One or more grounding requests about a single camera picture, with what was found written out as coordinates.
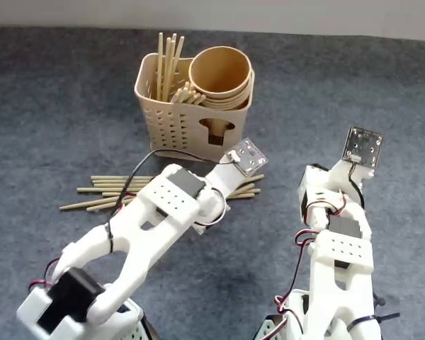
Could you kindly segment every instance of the wooden stick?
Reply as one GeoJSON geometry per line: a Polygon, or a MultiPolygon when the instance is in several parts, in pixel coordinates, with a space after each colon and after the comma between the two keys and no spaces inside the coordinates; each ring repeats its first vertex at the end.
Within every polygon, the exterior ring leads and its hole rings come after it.
{"type": "Polygon", "coordinates": [[[179,96],[179,103],[183,103],[189,96],[190,94],[188,88],[184,87],[183,92],[181,92],[181,95],[179,96]]]}
{"type": "Polygon", "coordinates": [[[250,183],[250,184],[242,186],[241,188],[233,191],[233,193],[231,193],[230,195],[239,195],[240,193],[244,193],[244,192],[248,191],[249,189],[253,189],[254,187],[255,187],[255,184],[250,183]]]}
{"type": "Polygon", "coordinates": [[[79,203],[74,203],[74,204],[69,204],[69,205],[63,205],[61,207],[59,207],[60,210],[71,210],[71,209],[77,209],[77,208],[85,208],[85,207],[89,207],[92,205],[98,205],[98,204],[103,204],[103,203],[109,203],[109,202],[116,202],[116,200],[118,199],[118,195],[112,196],[112,197],[107,197],[107,198],[100,198],[98,200],[88,200],[86,202],[79,202],[79,203]]]}
{"type": "MultiPolygon", "coordinates": [[[[144,186],[146,186],[148,183],[131,183],[129,185],[129,188],[143,188],[144,186]]],[[[119,188],[122,189],[124,186],[124,183],[95,183],[94,187],[95,188],[119,188]]]]}
{"type": "Polygon", "coordinates": [[[179,38],[178,47],[176,48],[175,53],[175,59],[173,61],[173,66],[171,68],[171,77],[170,77],[170,84],[173,83],[173,79],[175,77],[176,68],[178,67],[178,61],[179,57],[181,56],[181,50],[183,49],[184,44],[184,36],[182,35],[181,38],[179,38]]]}
{"type": "Polygon", "coordinates": [[[169,100],[170,76],[171,76],[171,66],[173,64],[174,50],[175,50],[175,42],[172,41],[171,38],[167,38],[166,52],[165,52],[164,88],[162,91],[162,101],[169,100]]]}
{"type": "Polygon", "coordinates": [[[175,94],[173,95],[173,97],[171,97],[170,102],[171,103],[178,103],[179,101],[179,96],[183,93],[182,89],[177,89],[175,94]]]}
{"type": "MultiPolygon", "coordinates": [[[[104,175],[100,175],[100,176],[90,176],[90,178],[93,179],[123,179],[123,180],[127,180],[129,178],[129,176],[104,176],[104,175]]],[[[152,179],[153,176],[134,176],[134,179],[152,179]]]]}
{"type": "MultiPolygon", "coordinates": [[[[128,204],[130,203],[134,198],[126,198],[122,201],[122,203],[124,204],[128,204]]],[[[93,205],[92,207],[88,207],[86,209],[86,211],[98,211],[101,209],[106,209],[106,208],[113,208],[115,206],[116,203],[112,202],[112,203],[104,203],[104,204],[99,204],[99,205],[93,205]]]]}
{"type": "Polygon", "coordinates": [[[259,175],[256,175],[256,176],[249,177],[244,182],[242,182],[242,184],[259,181],[260,179],[264,179],[264,175],[263,174],[259,174],[259,175]]]}
{"type": "Polygon", "coordinates": [[[111,192],[103,192],[102,193],[102,197],[113,197],[113,196],[119,196],[121,194],[120,191],[111,191],[111,192]]]}
{"type": "Polygon", "coordinates": [[[201,96],[200,96],[200,98],[198,98],[198,99],[196,99],[196,100],[194,100],[194,102],[192,103],[193,105],[198,105],[198,104],[200,104],[202,101],[204,101],[206,99],[206,95],[205,94],[202,94],[201,96]]]}
{"type": "MultiPolygon", "coordinates": [[[[117,177],[124,177],[124,179],[120,179],[120,178],[112,178],[112,179],[93,179],[92,182],[93,184],[100,184],[100,183],[116,183],[117,186],[120,185],[124,185],[124,183],[126,182],[127,176],[117,176],[117,177]]],[[[136,183],[149,183],[150,179],[152,179],[151,176],[136,176],[132,179],[131,181],[131,185],[136,183]]],[[[255,181],[259,181],[261,179],[264,179],[264,174],[259,174],[259,175],[255,175],[252,177],[249,177],[248,179],[244,180],[244,182],[242,182],[242,185],[247,184],[247,183],[251,183],[251,182],[255,182],[255,181]]]]}
{"type": "MultiPolygon", "coordinates": [[[[141,189],[142,187],[131,187],[128,188],[128,192],[134,193],[141,189]]],[[[107,193],[107,192],[117,192],[121,191],[123,188],[77,188],[78,193],[107,193]]]]}
{"type": "Polygon", "coordinates": [[[237,200],[240,198],[253,198],[255,197],[254,193],[240,193],[239,195],[231,195],[227,197],[227,200],[237,200]]]}
{"type": "Polygon", "coordinates": [[[157,96],[158,101],[161,100],[162,87],[162,56],[164,55],[164,35],[159,33],[159,45],[157,48],[157,96]]]}
{"type": "MultiPolygon", "coordinates": [[[[137,179],[137,180],[131,180],[131,184],[136,184],[136,183],[149,183],[149,179],[137,179]]],[[[117,186],[126,183],[125,180],[123,179],[94,179],[91,181],[93,185],[96,186],[96,184],[102,184],[102,183],[108,183],[108,184],[112,184],[115,183],[117,184],[117,186]]]]}
{"type": "Polygon", "coordinates": [[[194,96],[191,96],[187,101],[186,104],[193,104],[194,101],[196,101],[197,99],[199,99],[201,97],[201,94],[197,93],[194,96]]]}

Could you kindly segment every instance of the black wire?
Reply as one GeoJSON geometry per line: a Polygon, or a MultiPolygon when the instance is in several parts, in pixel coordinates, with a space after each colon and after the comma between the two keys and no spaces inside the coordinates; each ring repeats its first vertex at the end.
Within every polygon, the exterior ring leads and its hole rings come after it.
{"type": "Polygon", "coordinates": [[[134,170],[132,170],[132,173],[130,174],[130,176],[127,178],[127,180],[126,180],[126,182],[125,182],[125,185],[123,186],[123,189],[121,190],[121,193],[120,193],[120,195],[118,196],[118,199],[116,200],[116,204],[115,204],[115,206],[113,207],[113,210],[112,210],[112,213],[110,214],[110,218],[109,218],[109,220],[107,221],[107,223],[105,224],[105,228],[106,228],[106,232],[107,232],[107,236],[108,236],[108,239],[110,240],[110,253],[113,253],[113,234],[112,234],[112,231],[111,231],[111,225],[110,225],[110,220],[111,220],[111,218],[116,214],[116,212],[118,211],[118,208],[121,206],[121,202],[123,201],[123,198],[125,197],[125,195],[126,195],[126,193],[127,193],[127,191],[128,191],[128,188],[129,188],[129,185],[130,185],[130,182],[132,181],[132,179],[134,178],[134,176],[135,176],[135,174],[137,173],[137,171],[139,171],[139,169],[142,167],[142,165],[153,155],[153,154],[155,154],[155,153],[157,153],[157,152],[163,152],[163,151],[170,151],[170,152],[177,152],[177,153],[179,153],[179,154],[185,154],[185,155],[187,155],[187,156],[191,156],[191,157],[193,157],[193,158],[196,158],[196,159],[198,159],[198,160],[200,160],[200,161],[203,161],[203,162],[207,162],[207,163],[213,163],[213,164],[218,164],[216,161],[213,161],[213,160],[211,160],[211,159],[207,159],[207,158],[203,158],[203,157],[200,157],[200,156],[198,156],[198,155],[196,155],[196,154],[193,154],[193,153],[191,153],[191,152],[189,152],[189,151],[184,151],[184,150],[174,150],[174,149],[169,149],[169,148],[161,148],[161,149],[154,149],[154,150],[152,150],[151,152],[148,152],[148,154],[145,156],[145,157],[143,157],[143,159],[135,166],[135,168],[134,168],[134,170]]]}
{"type": "Polygon", "coordinates": [[[353,179],[351,178],[351,176],[353,175],[354,169],[356,168],[356,163],[353,163],[353,165],[351,165],[351,168],[349,169],[348,172],[348,181],[349,183],[351,183],[351,185],[353,186],[354,190],[356,190],[357,194],[359,195],[359,199],[361,200],[361,207],[362,209],[366,208],[366,202],[363,199],[363,195],[362,195],[362,191],[359,189],[358,185],[356,184],[355,181],[353,181],[353,179]]]}

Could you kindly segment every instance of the paper cup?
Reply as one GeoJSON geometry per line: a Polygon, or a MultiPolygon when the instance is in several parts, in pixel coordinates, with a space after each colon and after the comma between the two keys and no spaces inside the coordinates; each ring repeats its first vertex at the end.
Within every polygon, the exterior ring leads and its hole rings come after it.
{"type": "Polygon", "coordinates": [[[189,80],[207,98],[233,97],[249,83],[251,64],[241,51],[227,46],[208,48],[189,66],[189,80]]]}

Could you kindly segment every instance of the cup rim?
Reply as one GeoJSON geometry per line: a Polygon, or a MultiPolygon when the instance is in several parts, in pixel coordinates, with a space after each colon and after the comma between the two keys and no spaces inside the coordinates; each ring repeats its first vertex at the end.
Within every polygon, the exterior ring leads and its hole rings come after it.
{"type": "Polygon", "coordinates": [[[237,48],[230,47],[230,46],[213,46],[213,47],[209,47],[209,48],[201,51],[200,53],[198,53],[192,59],[192,62],[189,65],[188,76],[189,76],[189,81],[191,82],[191,84],[194,85],[194,87],[197,89],[197,91],[201,92],[202,94],[205,94],[206,97],[216,98],[216,99],[223,99],[223,98],[232,97],[235,94],[237,94],[240,91],[242,91],[242,89],[249,82],[251,72],[252,72],[252,66],[251,66],[250,59],[249,59],[249,57],[247,57],[247,55],[244,52],[242,52],[241,50],[238,50],[237,48]],[[223,91],[223,92],[211,92],[211,91],[207,91],[207,90],[201,88],[199,85],[197,85],[197,83],[195,83],[195,81],[193,80],[193,77],[192,77],[192,68],[193,68],[193,65],[195,64],[196,60],[198,60],[198,58],[201,55],[203,55],[204,53],[209,52],[211,50],[216,50],[216,49],[219,49],[219,48],[225,48],[225,49],[228,49],[228,50],[234,50],[235,52],[238,52],[239,54],[241,54],[245,58],[245,60],[247,61],[247,64],[249,66],[249,71],[247,72],[247,75],[246,75],[245,80],[240,85],[236,86],[234,89],[230,89],[228,91],[223,91]]]}

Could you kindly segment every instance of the wire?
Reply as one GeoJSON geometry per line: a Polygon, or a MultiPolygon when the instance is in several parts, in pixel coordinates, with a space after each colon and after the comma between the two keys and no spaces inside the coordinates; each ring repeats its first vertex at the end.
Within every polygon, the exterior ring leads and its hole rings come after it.
{"type": "Polygon", "coordinates": [[[59,257],[56,257],[55,259],[50,260],[49,263],[46,265],[45,270],[44,270],[44,276],[43,276],[43,278],[44,278],[44,286],[45,287],[47,287],[47,273],[49,272],[50,267],[54,263],[58,262],[59,260],[60,260],[60,258],[59,257]]]}
{"type": "Polygon", "coordinates": [[[335,205],[333,205],[332,203],[330,203],[330,202],[328,202],[328,201],[326,201],[326,200],[314,200],[313,202],[310,202],[309,204],[307,204],[307,206],[305,207],[305,215],[304,215],[304,224],[305,225],[308,225],[307,224],[307,215],[308,215],[308,213],[309,213],[309,208],[312,206],[312,205],[314,205],[314,204],[317,204],[317,203],[326,203],[326,204],[329,204],[331,207],[333,207],[333,209],[334,209],[334,212],[333,212],[333,214],[334,213],[337,213],[340,209],[338,209],[335,205]]]}
{"type": "Polygon", "coordinates": [[[335,215],[335,216],[337,216],[337,215],[340,215],[341,214],[341,212],[345,209],[345,207],[346,207],[346,197],[345,197],[345,194],[344,194],[344,192],[342,191],[341,192],[341,197],[342,197],[342,199],[343,199],[343,205],[340,207],[340,209],[338,209],[338,210],[336,210],[335,212],[333,212],[332,214],[333,215],[335,215]]]}
{"type": "MultiPolygon", "coordinates": [[[[121,206],[121,203],[123,201],[123,198],[126,196],[126,193],[128,191],[130,182],[132,181],[132,179],[134,178],[135,174],[137,173],[137,171],[139,171],[139,169],[142,167],[142,165],[153,155],[156,154],[157,152],[163,152],[163,151],[170,151],[170,152],[177,152],[179,154],[185,154],[187,156],[191,156],[195,159],[198,159],[200,161],[203,162],[207,162],[207,163],[214,163],[217,164],[216,161],[213,161],[211,159],[207,159],[207,158],[203,158],[200,157],[196,154],[193,154],[189,151],[184,151],[184,150],[175,150],[175,149],[169,149],[169,148],[161,148],[161,149],[154,149],[151,152],[148,152],[148,154],[143,157],[143,159],[135,166],[135,168],[132,170],[132,173],[130,174],[130,176],[127,178],[125,185],[123,186],[123,189],[121,189],[120,195],[118,196],[118,199],[116,200],[115,206],[113,207],[112,213],[110,214],[110,218],[108,219],[108,221],[104,224],[104,227],[106,229],[107,232],[107,238],[109,239],[110,242],[110,253],[113,253],[113,234],[112,234],[112,230],[111,230],[111,218],[118,212],[119,207],[121,206]]],[[[219,164],[231,164],[234,163],[234,161],[230,161],[228,163],[219,163],[219,164]]]]}
{"type": "Polygon", "coordinates": [[[356,169],[356,163],[353,163],[353,165],[351,165],[351,168],[349,169],[349,172],[348,172],[348,181],[353,186],[353,188],[357,192],[357,194],[359,195],[359,199],[361,200],[361,207],[362,207],[362,209],[365,209],[366,202],[363,199],[362,191],[359,189],[359,187],[356,184],[356,182],[353,181],[353,179],[351,178],[351,176],[353,175],[355,169],[356,169]]]}
{"type": "Polygon", "coordinates": [[[217,164],[216,161],[213,161],[211,159],[207,159],[207,158],[203,158],[200,157],[196,154],[193,154],[191,152],[188,151],[184,151],[184,150],[173,150],[173,149],[169,149],[169,148],[161,148],[161,149],[154,149],[151,152],[148,152],[148,154],[143,157],[143,159],[135,166],[135,168],[132,170],[132,173],[130,174],[130,176],[127,178],[125,185],[123,186],[123,189],[121,190],[120,196],[118,197],[118,199],[116,200],[116,204],[115,207],[113,208],[113,211],[111,213],[112,216],[114,216],[114,214],[116,213],[117,209],[120,207],[121,201],[123,200],[123,197],[125,196],[126,192],[128,191],[130,182],[132,181],[132,179],[134,178],[135,174],[137,173],[137,171],[139,171],[139,169],[142,167],[142,165],[153,155],[156,154],[157,152],[163,152],[163,151],[170,151],[170,152],[177,152],[179,154],[185,154],[188,156],[191,156],[193,158],[196,158],[198,160],[204,161],[204,162],[208,162],[208,163],[213,163],[213,164],[217,164]]]}
{"type": "Polygon", "coordinates": [[[222,200],[223,200],[223,203],[224,203],[224,210],[222,211],[222,214],[220,214],[220,216],[215,221],[212,221],[211,223],[194,222],[196,225],[201,225],[202,227],[211,227],[212,225],[215,225],[215,224],[219,223],[220,221],[222,221],[222,219],[225,216],[225,213],[227,212],[227,198],[224,196],[222,191],[217,190],[216,188],[212,188],[212,189],[214,191],[217,191],[220,194],[220,196],[222,197],[222,200]]]}
{"type": "Polygon", "coordinates": [[[278,332],[280,332],[282,330],[282,328],[284,326],[286,326],[286,324],[288,323],[288,319],[284,318],[280,324],[277,325],[276,328],[274,328],[272,331],[270,331],[269,333],[267,333],[265,336],[263,336],[261,339],[259,340],[269,340],[271,338],[273,338],[278,332]]]}
{"type": "Polygon", "coordinates": [[[277,296],[274,297],[274,302],[277,304],[277,312],[279,312],[280,314],[283,314],[284,312],[287,312],[287,310],[288,310],[288,308],[285,307],[285,303],[288,300],[288,296],[291,294],[291,291],[293,290],[293,288],[295,286],[296,279],[298,278],[299,266],[300,266],[300,262],[302,260],[302,254],[304,253],[304,248],[308,244],[310,244],[311,242],[313,242],[315,240],[314,237],[309,237],[307,239],[304,239],[304,241],[299,242],[298,238],[301,235],[307,234],[307,233],[318,234],[318,232],[311,230],[311,229],[303,229],[303,230],[300,230],[299,232],[296,233],[295,243],[296,243],[296,245],[298,245],[300,247],[300,250],[299,250],[299,257],[297,258],[295,273],[294,273],[293,279],[291,281],[290,289],[288,289],[288,292],[284,296],[277,295],[277,296]]]}
{"type": "Polygon", "coordinates": [[[43,279],[40,279],[40,280],[33,280],[33,281],[31,281],[31,283],[28,285],[28,292],[30,292],[31,291],[31,288],[34,286],[34,285],[46,285],[46,281],[45,280],[43,280],[43,279]]]}

